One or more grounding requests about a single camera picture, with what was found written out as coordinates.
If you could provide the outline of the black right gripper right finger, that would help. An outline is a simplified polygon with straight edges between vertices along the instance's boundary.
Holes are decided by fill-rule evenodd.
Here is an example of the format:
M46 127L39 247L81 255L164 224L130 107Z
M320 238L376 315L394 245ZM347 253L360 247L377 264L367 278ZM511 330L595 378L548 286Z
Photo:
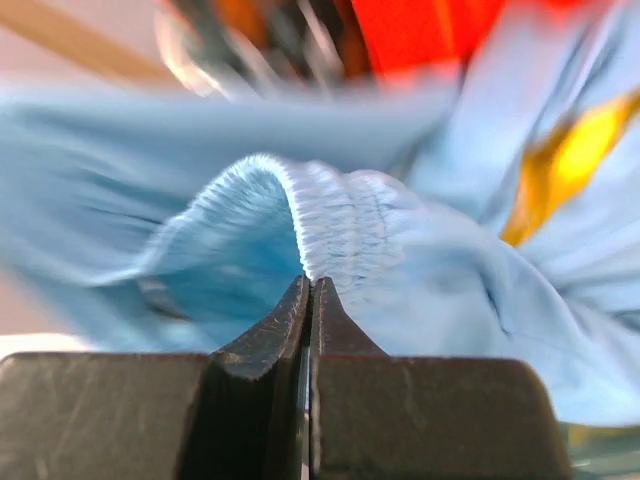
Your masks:
M310 473L315 479L569 479L547 393L505 359L385 354L314 289Z

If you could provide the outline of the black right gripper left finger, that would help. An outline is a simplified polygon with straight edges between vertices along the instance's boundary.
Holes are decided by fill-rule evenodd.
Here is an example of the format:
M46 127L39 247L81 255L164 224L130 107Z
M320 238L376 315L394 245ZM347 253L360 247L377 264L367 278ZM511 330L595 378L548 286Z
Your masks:
M5 479L296 479L307 306L297 278L209 354L16 353L1 364Z

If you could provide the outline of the light blue shorts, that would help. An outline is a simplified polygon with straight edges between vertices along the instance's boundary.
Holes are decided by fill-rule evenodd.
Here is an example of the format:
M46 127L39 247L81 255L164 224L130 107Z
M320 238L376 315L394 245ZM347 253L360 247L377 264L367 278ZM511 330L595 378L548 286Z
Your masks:
M212 351L299 275L396 355L529 363L557 417L639 421L639 125L527 241L523 153L639 83L639 5L508 7L403 94L7 89L1 264L110 352Z

